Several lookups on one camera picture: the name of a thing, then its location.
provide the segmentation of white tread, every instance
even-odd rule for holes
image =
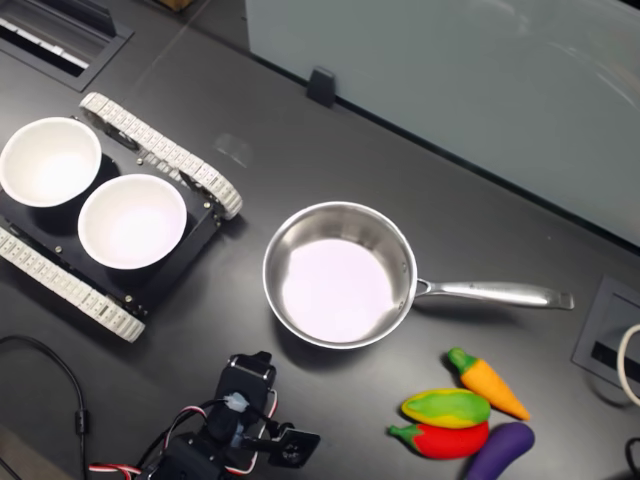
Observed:
[[[155,165],[178,181],[180,176],[174,173],[175,170],[193,178],[222,205],[225,219],[231,220],[242,208],[242,197],[238,191],[215,168],[176,145],[113,100],[92,92],[82,100],[80,109],[96,127],[111,126],[134,140],[144,150],[140,152],[143,161]]]
[[[0,227],[0,257],[128,342],[145,328],[137,318]]]

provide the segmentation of white bowl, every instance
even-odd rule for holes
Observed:
[[[20,203],[55,207],[91,185],[101,158],[89,127],[71,118],[44,118],[9,139],[0,154],[0,184]]]
[[[175,187],[151,175],[124,175],[89,196],[78,235],[96,262],[133,270],[171,252],[186,224],[187,207]]]

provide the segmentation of pan handle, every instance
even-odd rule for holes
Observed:
[[[416,294],[449,295],[475,300],[506,303],[519,307],[559,308],[573,310],[573,295],[558,292],[549,288],[508,282],[450,282],[433,283],[418,279],[418,283],[425,286],[425,291]]]

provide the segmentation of red pepper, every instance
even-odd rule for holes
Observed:
[[[489,438],[489,425],[482,422],[471,428],[448,429],[431,425],[390,427],[389,433],[403,440],[416,452],[429,458],[460,458],[473,455]]]

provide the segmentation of yellow-green squash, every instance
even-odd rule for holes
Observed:
[[[420,423],[443,428],[469,428],[489,418],[491,406],[463,388],[427,390],[402,404],[402,413]]]

